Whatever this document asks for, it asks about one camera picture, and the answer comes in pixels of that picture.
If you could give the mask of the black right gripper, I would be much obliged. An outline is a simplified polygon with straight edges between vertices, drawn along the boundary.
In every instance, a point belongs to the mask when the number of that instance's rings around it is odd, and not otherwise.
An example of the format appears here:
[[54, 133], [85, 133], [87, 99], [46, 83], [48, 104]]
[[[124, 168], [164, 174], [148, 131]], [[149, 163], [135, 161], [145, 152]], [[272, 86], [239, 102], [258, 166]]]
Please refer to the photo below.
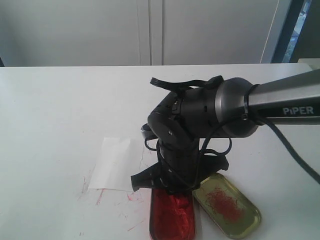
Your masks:
[[199, 143], [196, 138], [186, 148], [178, 149], [159, 140], [156, 146], [159, 164], [132, 175], [132, 190], [165, 189], [168, 194], [188, 193], [197, 187], [198, 175], [209, 177], [220, 170], [228, 170], [229, 162], [224, 155], [203, 153], [200, 156]]

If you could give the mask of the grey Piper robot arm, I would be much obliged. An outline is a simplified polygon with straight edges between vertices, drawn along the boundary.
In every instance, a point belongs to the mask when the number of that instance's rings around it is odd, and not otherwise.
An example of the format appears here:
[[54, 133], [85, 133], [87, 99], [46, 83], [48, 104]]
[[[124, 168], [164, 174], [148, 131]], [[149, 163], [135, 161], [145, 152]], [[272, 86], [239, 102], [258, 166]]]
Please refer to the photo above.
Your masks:
[[227, 170], [227, 151], [208, 148], [211, 139], [246, 138], [258, 126], [272, 129], [289, 154], [315, 181], [320, 175], [295, 151], [278, 125], [320, 122], [320, 72], [263, 84], [244, 78], [150, 83], [168, 91], [141, 127], [145, 141], [156, 140], [157, 162], [131, 176], [134, 191], [162, 189], [169, 194], [196, 190], [211, 174]]

